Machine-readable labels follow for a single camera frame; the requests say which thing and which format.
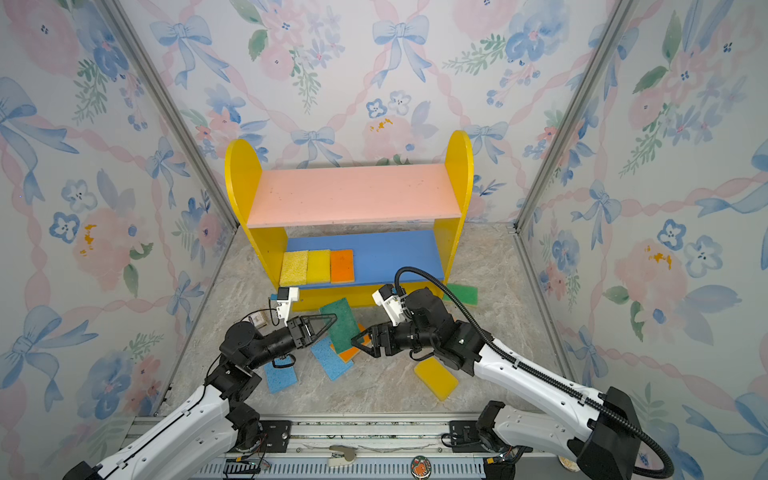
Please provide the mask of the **dark green scrub sponge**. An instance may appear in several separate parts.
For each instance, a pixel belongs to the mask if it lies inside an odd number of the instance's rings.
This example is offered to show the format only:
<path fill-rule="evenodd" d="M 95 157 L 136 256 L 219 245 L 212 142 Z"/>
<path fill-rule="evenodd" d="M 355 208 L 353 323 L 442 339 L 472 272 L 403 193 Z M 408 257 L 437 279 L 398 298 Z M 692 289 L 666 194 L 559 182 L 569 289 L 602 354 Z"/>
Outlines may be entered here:
<path fill-rule="evenodd" d="M 339 353 L 353 347 L 350 340 L 360 333 L 360 327 L 353 314 L 348 300 L 342 298 L 320 308 L 321 314 L 337 315 L 337 322 L 329 329 L 328 335 L 332 345 Z"/>

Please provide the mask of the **pale yellow sponge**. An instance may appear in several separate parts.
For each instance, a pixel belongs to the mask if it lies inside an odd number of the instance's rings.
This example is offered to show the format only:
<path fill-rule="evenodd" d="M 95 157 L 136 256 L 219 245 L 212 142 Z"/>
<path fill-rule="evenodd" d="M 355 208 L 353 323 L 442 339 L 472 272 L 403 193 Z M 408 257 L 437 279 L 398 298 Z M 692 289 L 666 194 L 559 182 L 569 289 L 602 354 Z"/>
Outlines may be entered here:
<path fill-rule="evenodd" d="M 368 346 L 370 346 L 370 345 L 371 345 L 371 339 L 370 339 L 370 337 L 369 337 L 368 335 L 365 335 L 365 336 L 363 337 L 363 345 L 364 345 L 364 346 L 366 346 L 366 347 L 368 347 Z M 338 356 L 338 357 L 339 357 L 339 358 L 340 358 L 340 359 L 341 359 L 341 360 L 342 360 L 342 361 L 343 361 L 345 364 L 347 364 L 347 363 L 350 363 L 350 362 L 352 361 L 352 359 L 353 359 L 353 358 L 354 358 L 354 357 L 355 357 L 355 356 L 356 356 L 358 353 L 360 353 L 360 350 L 359 350 L 358 348 L 356 348 L 356 347 L 351 347 L 351 348 L 349 348 L 349 349 L 347 349 L 347 350 L 345 350 L 345 351 L 343 351 L 343 352 L 339 353 L 339 352 L 337 352 L 337 351 L 335 350 L 335 347 L 334 347 L 334 345 L 331 345 L 331 350 L 332 350 L 334 353 L 336 353 L 336 354 L 337 354 L 337 356 Z"/>

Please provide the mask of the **porous yellow sponge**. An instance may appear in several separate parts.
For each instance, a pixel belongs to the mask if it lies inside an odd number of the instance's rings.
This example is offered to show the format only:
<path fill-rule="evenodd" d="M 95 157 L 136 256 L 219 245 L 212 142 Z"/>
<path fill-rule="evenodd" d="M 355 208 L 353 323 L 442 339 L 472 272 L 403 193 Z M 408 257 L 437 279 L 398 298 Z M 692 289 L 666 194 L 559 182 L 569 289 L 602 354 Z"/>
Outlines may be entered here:
<path fill-rule="evenodd" d="M 308 262 L 308 251 L 285 252 L 282 259 L 279 285 L 281 287 L 306 285 Z"/>

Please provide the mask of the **yellow scrub sponge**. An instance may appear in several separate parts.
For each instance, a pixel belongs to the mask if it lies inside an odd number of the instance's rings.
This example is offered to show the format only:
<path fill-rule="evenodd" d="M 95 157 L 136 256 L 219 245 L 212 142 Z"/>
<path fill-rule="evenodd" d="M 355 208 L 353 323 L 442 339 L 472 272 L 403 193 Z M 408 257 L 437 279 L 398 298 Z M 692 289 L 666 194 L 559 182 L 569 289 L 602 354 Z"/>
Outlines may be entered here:
<path fill-rule="evenodd" d="M 326 284 L 331 281 L 331 252 L 329 250 L 308 252 L 306 281 L 308 285 Z"/>

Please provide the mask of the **orange scrub sponge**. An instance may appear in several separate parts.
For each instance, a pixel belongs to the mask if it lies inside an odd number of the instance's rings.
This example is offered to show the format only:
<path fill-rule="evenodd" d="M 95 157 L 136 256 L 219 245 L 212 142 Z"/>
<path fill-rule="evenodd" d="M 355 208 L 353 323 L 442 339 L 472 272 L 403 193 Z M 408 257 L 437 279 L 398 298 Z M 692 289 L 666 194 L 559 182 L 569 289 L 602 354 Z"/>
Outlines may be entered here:
<path fill-rule="evenodd" d="M 355 281 L 354 251 L 331 251 L 331 283 L 347 284 Z"/>

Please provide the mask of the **bright green scrub sponge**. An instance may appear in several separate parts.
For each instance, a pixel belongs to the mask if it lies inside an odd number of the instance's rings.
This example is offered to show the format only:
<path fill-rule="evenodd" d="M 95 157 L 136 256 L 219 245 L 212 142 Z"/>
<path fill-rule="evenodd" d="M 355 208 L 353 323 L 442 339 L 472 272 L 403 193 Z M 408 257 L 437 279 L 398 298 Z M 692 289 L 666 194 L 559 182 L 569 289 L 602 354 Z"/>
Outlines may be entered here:
<path fill-rule="evenodd" d="M 448 284 L 447 287 L 462 304 L 466 306 L 478 305 L 479 290 L 477 287 L 461 284 Z"/>

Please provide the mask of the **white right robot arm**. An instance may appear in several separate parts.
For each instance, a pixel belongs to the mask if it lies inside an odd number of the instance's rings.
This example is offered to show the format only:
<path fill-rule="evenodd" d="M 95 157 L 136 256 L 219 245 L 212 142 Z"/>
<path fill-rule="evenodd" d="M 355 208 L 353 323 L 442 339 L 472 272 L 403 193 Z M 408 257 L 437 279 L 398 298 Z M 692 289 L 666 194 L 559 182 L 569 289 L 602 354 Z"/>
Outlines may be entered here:
<path fill-rule="evenodd" d="M 453 434 L 454 450 L 539 450 L 575 462 L 591 479 L 632 477 L 640 441 L 626 395 L 602 394 L 528 363 L 490 333 L 455 319 L 427 288 L 398 296 L 386 285 L 374 301 L 389 319 L 354 336 L 354 347 L 374 358 L 427 348 L 445 367 L 502 386 L 536 407 L 525 413 L 489 401 L 469 433 Z"/>

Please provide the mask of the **pink upper shelf board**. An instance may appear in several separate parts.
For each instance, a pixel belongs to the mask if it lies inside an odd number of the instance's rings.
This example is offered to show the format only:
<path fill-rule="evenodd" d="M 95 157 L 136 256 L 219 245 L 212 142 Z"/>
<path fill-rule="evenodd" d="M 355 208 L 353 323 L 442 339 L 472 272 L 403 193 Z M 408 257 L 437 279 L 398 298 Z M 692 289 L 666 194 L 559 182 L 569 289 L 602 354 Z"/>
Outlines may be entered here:
<path fill-rule="evenodd" d="M 458 219 L 473 172 L 444 164 L 268 170 L 245 202 L 249 228 Z"/>

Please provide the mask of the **light blue sponge right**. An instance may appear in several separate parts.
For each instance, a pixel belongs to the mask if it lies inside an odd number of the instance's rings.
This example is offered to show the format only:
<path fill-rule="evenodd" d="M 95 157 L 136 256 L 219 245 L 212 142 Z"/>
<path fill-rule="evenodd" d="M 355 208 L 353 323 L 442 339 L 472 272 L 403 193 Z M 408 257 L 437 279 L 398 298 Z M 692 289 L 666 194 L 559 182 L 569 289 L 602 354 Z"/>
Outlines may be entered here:
<path fill-rule="evenodd" d="M 352 360 L 345 362 L 333 350 L 331 339 L 328 337 L 314 343 L 311 352 L 331 381 L 339 379 L 354 366 Z"/>

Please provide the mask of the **light blue sponge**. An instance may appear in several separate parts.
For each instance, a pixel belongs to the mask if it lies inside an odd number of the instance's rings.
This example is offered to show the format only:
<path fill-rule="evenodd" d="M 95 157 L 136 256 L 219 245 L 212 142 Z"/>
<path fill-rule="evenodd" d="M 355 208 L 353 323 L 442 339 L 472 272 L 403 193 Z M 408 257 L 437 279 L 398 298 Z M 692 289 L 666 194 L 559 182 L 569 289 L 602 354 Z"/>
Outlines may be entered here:
<path fill-rule="evenodd" d="M 295 369 L 292 365 L 278 364 L 275 367 L 269 363 L 264 366 L 269 392 L 277 394 L 298 382 Z"/>
<path fill-rule="evenodd" d="M 345 362 L 333 350 L 331 339 L 328 337 L 314 343 L 311 352 L 331 381 L 339 379 L 354 366 L 352 360 Z"/>

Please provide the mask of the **small playing card box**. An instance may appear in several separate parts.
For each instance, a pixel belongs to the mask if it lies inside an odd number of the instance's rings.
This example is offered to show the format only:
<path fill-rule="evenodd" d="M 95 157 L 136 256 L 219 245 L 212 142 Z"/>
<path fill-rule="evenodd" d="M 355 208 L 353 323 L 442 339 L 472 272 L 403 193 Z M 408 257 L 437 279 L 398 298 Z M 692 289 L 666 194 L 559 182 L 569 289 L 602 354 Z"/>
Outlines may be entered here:
<path fill-rule="evenodd" d="M 257 329 L 264 328 L 270 324 L 270 311 L 268 309 L 259 309 L 250 312 L 246 316 L 246 320 Z"/>

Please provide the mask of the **light blue sponge left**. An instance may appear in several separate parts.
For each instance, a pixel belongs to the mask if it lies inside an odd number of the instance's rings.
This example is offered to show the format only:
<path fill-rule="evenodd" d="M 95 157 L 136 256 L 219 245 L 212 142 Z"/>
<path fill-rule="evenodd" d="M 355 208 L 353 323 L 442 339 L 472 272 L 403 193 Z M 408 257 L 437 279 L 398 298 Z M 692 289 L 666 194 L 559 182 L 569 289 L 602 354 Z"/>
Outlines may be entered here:
<path fill-rule="evenodd" d="M 264 366 L 269 392 L 277 394 L 298 382 L 295 369 L 292 365 L 278 364 L 275 367 L 269 363 Z"/>

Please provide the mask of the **round sticker badge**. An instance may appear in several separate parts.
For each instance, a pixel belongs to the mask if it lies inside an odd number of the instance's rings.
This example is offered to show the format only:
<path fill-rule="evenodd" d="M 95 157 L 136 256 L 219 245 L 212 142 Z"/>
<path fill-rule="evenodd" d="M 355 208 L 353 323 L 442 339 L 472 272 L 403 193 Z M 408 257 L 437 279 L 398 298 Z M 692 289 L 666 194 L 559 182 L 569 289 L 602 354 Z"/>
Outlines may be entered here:
<path fill-rule="evenodd" d="M 423 455 L 417 455 L 410 462 L 410 472 L 416 480 L 426 480 L 432 475 L 431 461 Z"/>

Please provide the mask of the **round beige disc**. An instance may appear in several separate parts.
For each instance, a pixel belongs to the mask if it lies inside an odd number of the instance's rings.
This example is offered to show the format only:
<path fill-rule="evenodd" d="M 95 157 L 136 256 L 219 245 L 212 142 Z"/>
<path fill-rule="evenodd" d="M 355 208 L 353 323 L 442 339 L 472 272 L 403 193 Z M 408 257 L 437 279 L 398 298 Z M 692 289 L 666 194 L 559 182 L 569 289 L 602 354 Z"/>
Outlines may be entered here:
<path fill-rule="evenodd" d="M 578 473 L 580 472 L 580 468 L 578 467 L 577 463 L 575 461 L 572 461 L 570 459 L 567 459 L 562 456 L 558 456 L 558 461 L 560 464 L 569 472 Z"/>

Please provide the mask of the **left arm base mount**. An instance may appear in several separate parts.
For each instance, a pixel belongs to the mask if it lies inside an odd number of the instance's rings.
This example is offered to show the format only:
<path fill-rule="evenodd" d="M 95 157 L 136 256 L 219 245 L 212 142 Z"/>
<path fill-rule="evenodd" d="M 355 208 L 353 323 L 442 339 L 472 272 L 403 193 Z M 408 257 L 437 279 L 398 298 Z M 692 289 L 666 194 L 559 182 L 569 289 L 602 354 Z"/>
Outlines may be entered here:
<path fill-rule="evenodd" d="M 238 432 L 234 449 L 241 453 L 285 453 L 291 437 L 290 420 L 259 420 Z"/>

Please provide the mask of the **beige clip on rail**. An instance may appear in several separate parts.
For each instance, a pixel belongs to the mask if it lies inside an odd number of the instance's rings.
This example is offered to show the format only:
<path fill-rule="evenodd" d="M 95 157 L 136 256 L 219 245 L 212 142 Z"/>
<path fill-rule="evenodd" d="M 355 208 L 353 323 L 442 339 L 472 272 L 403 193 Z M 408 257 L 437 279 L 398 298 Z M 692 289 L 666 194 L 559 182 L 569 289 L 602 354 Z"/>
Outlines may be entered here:
<path fill-rule="evenodd" d="M 341 468 L 352 465 L 357 459 L 356 449 L 344 445 L 329 446 L 331 457 L 328 460 L 330 468 Z"/>

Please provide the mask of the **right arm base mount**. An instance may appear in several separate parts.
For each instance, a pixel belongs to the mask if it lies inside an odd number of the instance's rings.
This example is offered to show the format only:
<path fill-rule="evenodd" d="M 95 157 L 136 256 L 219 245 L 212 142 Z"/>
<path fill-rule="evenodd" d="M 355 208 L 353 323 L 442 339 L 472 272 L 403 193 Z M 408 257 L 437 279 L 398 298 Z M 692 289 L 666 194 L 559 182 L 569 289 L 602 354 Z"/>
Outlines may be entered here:
<path fill-rule="evenodd" d="M 449 431 L 441 435 L 441 443 L 453 453 L 488 454 L 490 463 L 516 464 L 525 454 L 532 453 L 528 446 L 512 446 L 497 435 L 493 428 L 499 412 L 506 406 L 501 401 L 489 401 L 475 421 L 453 420 Z"/>

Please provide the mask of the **yellow shelf unit frame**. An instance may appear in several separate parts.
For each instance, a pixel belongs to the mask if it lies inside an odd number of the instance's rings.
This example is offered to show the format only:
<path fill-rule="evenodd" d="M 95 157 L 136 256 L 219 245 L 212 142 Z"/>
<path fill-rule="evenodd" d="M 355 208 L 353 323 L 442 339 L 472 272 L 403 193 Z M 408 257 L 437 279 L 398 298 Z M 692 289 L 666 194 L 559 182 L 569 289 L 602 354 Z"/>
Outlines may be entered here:
<path fill-rule="evenodd" d="M 436 164 L 265 170 L 245 140 L 231 142 L 225 158 L 231 208 L 274 287 L 285 286 L 298 253 L 331 255 L 328 281 L 300 285 L 299 311 L 340 299 L 370 306 L 404 266 L 447 282 L 473 178 L 464 131 Z"/>

